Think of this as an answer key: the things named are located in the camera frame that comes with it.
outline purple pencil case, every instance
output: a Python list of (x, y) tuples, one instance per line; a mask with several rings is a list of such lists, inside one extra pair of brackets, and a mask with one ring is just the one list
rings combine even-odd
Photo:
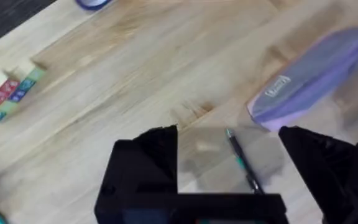
[(271, 79), (247, 105), (255, 123), (274, 131), (303, 115), (358, 68), (358, 28), (314, 44)]

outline wood grain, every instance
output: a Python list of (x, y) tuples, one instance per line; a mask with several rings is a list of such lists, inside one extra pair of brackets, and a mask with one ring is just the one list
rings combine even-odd
[[(244, 105), (322, 35), (358, 25), (358, 4), (126, 0), (93, 15), (70, 4), (58, 0), (0, 40), (0, 68), (23, 57), (48, 68), (0, 124), (0, 211), (11, 223), (96, 223), (114, 142), (175, 123), (181, 191), (248, 190), (224, 137), (230, 126), (266, 189), (283, 195), (290, 221), (319, 222), (277, 134), (253, 126)], [(24, 38), (43, 22), (47, 33)], [(331, 103), (316, 107), (324, 119), (298, 123), (346, 135)], [(319, 128), (324, 122), (332, 128)]]

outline green block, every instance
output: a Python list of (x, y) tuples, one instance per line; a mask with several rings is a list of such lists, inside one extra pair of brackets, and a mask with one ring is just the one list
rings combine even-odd
[(42, 70), (39, 67), (36, 67), (35, 69), (33, 69), (30, 74), (27, 76), (27, 78), (32, 79), (34, 81), (38, 81), (40, 80), (43, 75), (45, 74), (45, 70)]
[(7, 114), (12, 113), (17, 108), (17, 103), (5, 100), (0, 105), (0, 112), (5, 112)]

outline table surface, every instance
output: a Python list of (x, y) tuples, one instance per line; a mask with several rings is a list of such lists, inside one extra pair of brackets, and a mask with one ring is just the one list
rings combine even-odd
[[(0, 69), (27, 58), (48, 69), (0, 124), (0, 211), (12, 224), (96, 223), (114, 142), (176, 123), (182, 192), (249, 190), (231, 127), (290, 222), (320, 223), (277, 134), (255, 128), (244, 105), (313, 42), (350, 26), (358, 1), (117, 0), (93, 14), (56, 1), (0, 39)], [(344, 85), (296, 124), (358, 141), (357, 99)]]

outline dark carpet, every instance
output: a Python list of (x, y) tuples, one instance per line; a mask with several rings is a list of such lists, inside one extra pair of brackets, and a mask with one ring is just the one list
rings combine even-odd
[(0, 38), (56, 0), (0, 0)]

